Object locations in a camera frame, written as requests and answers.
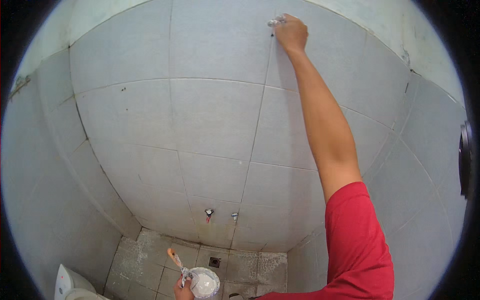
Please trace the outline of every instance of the paint bowl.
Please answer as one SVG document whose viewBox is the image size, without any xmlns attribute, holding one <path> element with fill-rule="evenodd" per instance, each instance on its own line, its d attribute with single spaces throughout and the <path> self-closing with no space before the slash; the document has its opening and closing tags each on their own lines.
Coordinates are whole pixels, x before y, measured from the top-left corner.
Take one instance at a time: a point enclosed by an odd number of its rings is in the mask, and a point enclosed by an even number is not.
<svg viewBox="0 0 480 300">
<path fill-rule="evenodd" d="M 196 298 L 205 299 L 218 292 L 218 289 L 220 288 L 220 279 L 218 279 L 218 276 L 214 271 L 202 267 L 190 270 L 198 276 L 197 284 L 191 288 Z"/>
</svg>

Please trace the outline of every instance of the shower area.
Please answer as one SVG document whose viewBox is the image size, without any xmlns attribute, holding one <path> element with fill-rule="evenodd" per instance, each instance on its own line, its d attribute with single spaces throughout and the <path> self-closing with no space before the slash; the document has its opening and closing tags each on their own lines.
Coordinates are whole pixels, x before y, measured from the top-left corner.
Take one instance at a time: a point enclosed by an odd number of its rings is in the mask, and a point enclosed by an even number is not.
<svg viewBox="0 0 480 300">
<path fill-rule="evenodd" d="M 286 12 L 308 26 L 353 132 L 394 299 L 427 299 L 462 231 L 467 117 L 428 20 L 388 2 L 60 2 L 24 56 L 1 143 L 6 215 L 44 297 L 64 264 L 109 299 L 173 299 L 172 245 L 187 267 L 220 259 L 215 299 L 326 285 L 324 196 L 266 25 Z"/>
</svg>

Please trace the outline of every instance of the paint brush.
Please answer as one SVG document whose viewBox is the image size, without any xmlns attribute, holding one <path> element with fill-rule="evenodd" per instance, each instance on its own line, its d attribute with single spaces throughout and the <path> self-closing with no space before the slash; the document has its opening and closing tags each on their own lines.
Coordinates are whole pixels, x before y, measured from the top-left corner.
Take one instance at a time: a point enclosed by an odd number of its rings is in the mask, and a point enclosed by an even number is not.
<svg viewBox="0 0 480 300">
<path fill-rule="evenodd" d="M 177 253 L 173 248 L 168 248 L 167 253 L 170 256 L 170 258 L 173 260 L 173 262 L 180 268 L 180 271 L 183 275 L 181 279 L 181 287 L 185 285 L 185 280 L 187 279 L 187 277 L 190 277 L 192 279 L 192 284 L 190 285 L 190 289 L 193 288 L 198 282 L 197 274 L 195 274 L 190 269 L 183 266 L 179 256 L 177 255 Z"/>
</svg>

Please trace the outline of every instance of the red sleeve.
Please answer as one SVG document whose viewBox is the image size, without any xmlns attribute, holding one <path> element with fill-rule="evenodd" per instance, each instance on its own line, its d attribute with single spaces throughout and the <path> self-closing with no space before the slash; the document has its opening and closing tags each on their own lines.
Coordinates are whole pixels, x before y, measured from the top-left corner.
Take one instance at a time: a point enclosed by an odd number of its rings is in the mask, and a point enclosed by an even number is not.
<svg viewBox="0 0 480 300">
<path fill-rule="evenodd" d="M 316 292 L 268 293 L 261 300 L 392 299 L 392 256 L 363 182 L 350 183 L 325 210 L 327 285 Z"/>
</svg>

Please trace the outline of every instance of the toilet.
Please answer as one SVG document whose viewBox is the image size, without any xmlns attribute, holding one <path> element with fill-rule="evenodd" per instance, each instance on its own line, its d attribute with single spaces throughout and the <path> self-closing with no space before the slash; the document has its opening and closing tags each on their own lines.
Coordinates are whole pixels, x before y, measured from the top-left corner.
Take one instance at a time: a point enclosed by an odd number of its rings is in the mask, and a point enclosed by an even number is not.
<svg viewBox="0 0 480 300">
<path fill-rule="evenodd" d="M 110 300 L 98 295 L 95 288 L 80 274 L 60 264 L 54 300 Z"/>
</svg>

